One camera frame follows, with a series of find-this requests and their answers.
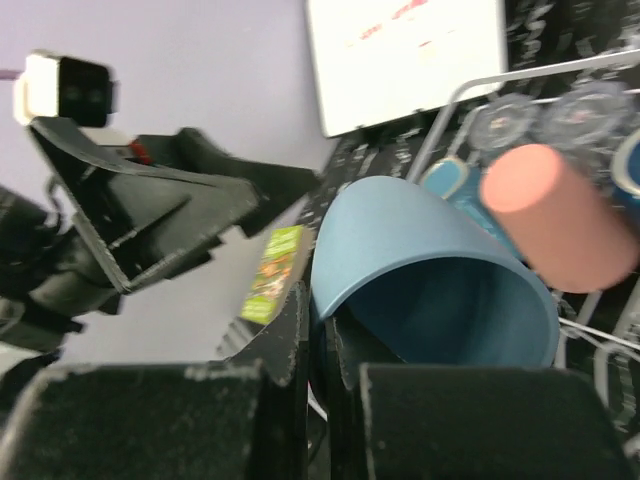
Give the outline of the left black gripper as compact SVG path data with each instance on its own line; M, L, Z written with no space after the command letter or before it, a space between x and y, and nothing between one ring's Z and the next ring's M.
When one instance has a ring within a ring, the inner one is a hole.
M96 142L70 119L35 119L29 132L121 293L201 264L233 226L260 233L320 183L310 169L235 157L195 128L126 145Z

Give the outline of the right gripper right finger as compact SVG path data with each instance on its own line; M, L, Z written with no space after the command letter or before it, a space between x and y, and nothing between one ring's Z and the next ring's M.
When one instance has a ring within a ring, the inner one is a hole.
M325 325L335 479L629 479L633 333L564 322L555 369L407 365Z

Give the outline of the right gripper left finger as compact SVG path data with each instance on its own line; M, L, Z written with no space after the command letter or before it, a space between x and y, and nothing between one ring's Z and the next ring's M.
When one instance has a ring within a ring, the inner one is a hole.
M5 479L302 479L307 474L308 294L223 361L61 365L1 380Z

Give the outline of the light blue plastic cup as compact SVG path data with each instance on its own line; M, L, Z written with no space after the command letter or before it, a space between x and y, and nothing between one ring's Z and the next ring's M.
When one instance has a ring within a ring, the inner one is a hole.
M320 398L324 324L340 310L408 363L534 368L556 353L558 316L541 280L454 206L400 178L366 177L334 199L310 286Z

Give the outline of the blue mug with handle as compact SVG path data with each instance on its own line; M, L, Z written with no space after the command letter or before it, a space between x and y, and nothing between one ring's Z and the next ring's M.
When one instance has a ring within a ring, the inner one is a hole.
M515 248L509 236L484 207L479 197L482 171L470 166L456 156L436 161L422 175L419 184L440 196L459 211L465 213L482 229L494 237L517 259L523 256Z

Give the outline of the pink plastic cup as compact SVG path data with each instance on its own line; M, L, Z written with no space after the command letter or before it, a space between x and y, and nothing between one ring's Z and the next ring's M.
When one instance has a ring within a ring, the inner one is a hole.
M620 214L548 145L528 144L503 154L485 172L479 195L552 288L604 290L639 263L639 241Z

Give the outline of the clear glass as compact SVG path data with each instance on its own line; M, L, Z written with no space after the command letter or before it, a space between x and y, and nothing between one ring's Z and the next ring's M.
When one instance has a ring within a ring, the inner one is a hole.
M616 81L593 81L553 102L538 124L538 138L558 149L603 147L621 139L636 115L634 96Z
M505 151L528 143L540 107L532 97L510 93L480 111L469 131L469 144L482 152Z

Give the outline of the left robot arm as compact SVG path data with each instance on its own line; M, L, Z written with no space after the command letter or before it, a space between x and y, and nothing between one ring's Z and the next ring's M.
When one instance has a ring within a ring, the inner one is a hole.
M200 130L128 138L39 117L28 133L50 169L45 210L1 192L1 339L42 354L80 317L208 263L232 227L252 237L319 185L307 168L227 153Z

